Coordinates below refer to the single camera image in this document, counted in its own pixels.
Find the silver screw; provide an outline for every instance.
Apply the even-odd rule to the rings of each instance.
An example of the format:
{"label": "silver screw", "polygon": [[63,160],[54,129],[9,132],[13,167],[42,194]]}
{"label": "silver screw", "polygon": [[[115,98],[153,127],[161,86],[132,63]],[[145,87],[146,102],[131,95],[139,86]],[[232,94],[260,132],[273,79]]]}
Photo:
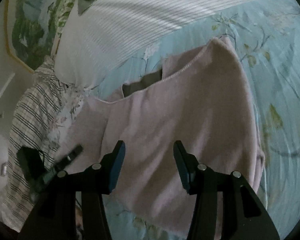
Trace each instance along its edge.
{"label": "silver screw", "polygon": [[198,165],[198,169],[199,169],[200,171],[205,171],[205,170],[207,169],[207,166],[204,165],[204,164],[199,164],[199,165]]}
{"label": "silver screw", "polygon": [[238,172],[238,171],[232,172],[232,175],[235,176],[236,178],[240,178],[241,177],[241,173]]}
{"label": "silver screw", "polygon": [[59,178],[63,178],[65,175],[66,175],[66,172],[65,172],[65,171],[59,171],[58,174],[57,174],[57,176],[58,176]]}
{"label": "silver screw", "polygon": [[100,170],[101,169],[101,164],[100,163],[95,163],[92,165],[92,169],[94,170]]}

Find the bed sheet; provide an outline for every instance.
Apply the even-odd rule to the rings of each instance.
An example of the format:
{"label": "bed sheet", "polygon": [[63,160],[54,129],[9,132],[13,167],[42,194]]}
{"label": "bed sheet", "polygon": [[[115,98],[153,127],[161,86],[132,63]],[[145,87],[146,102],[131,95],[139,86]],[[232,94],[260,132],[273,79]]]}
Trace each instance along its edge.
{"label": "bed sheet", "polygon": [[[266,167],[258,196],[283,239],[300,218],[300,6],[255,0],[190,23],[140,49],[94,90],[105,99],[123,83],[160,68],[163,59],[230,37],[254,97]],[[106,199],[113,239],[178,239]]]}

